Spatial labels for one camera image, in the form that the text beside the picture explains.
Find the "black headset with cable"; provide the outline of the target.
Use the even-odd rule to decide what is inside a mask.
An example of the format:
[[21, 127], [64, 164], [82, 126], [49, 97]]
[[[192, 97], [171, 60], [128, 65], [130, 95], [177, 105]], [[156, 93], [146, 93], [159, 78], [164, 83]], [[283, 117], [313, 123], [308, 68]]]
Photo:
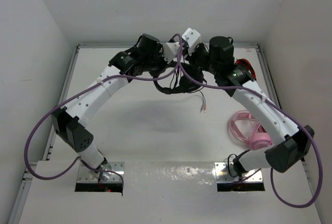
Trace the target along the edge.
[[[191, 65], [181, 62], [181, 65], [185, 72], [194, 80], [200, 83], [206, 83], [204, 75], [201, 69], [193, 68]], [[163, 94], [184, 94], [184, 93], [195, 93], [200, 92], [202, 96], [202, 106], [200, 111], [206, 112], [206, 98], [201, 92], [202, 86], [199, 86], [189, 80], [185, 75], [181, 75], [182, 70], [177, 68], [173, 74], [172, 80], [168, 87], [162, 87], [157, 81], [154, 81], [156, 89]]]

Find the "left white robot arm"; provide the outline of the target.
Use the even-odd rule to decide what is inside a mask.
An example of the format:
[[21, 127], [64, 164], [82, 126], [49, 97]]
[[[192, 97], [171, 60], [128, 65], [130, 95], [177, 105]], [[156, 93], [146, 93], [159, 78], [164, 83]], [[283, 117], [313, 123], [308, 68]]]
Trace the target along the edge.
[[93, 142], [93, 135], [86, 129], [96, 112], [131, 77], [144, 72], [162, 71], [173, 60], [171, 52], [159, 40], [148, 34], [139, 37], [132, 48], [112, 57], [108, 65], [91, 85], [93, 90], [75, 97], [52, 113], [55, 133], [67, 143], [94, 170], [105, 163], [105, 158]]

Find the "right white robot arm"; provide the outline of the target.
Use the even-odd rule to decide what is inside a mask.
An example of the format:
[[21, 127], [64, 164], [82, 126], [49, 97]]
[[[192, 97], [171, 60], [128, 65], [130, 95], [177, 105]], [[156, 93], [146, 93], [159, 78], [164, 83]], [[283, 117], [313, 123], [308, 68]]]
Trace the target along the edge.
[[284, 173], [308, 153], [309, 137], [314, 135], [312, 128], [307, 125], [301, 130], [289, 117], [276, 110], [275, 104], [262, 93], [248, 62], [234, 60], [230, 37], [211, 38], [208, 49], [200, 36], [189, 35], [184, 40], [189, 64], [213, 74], [216, 84], [227, 87], [228, 95], [250, 112], [273, 142], [269, 147], [244, 151], [236, 156], [233, 170], [238, 176], [269, 167]]

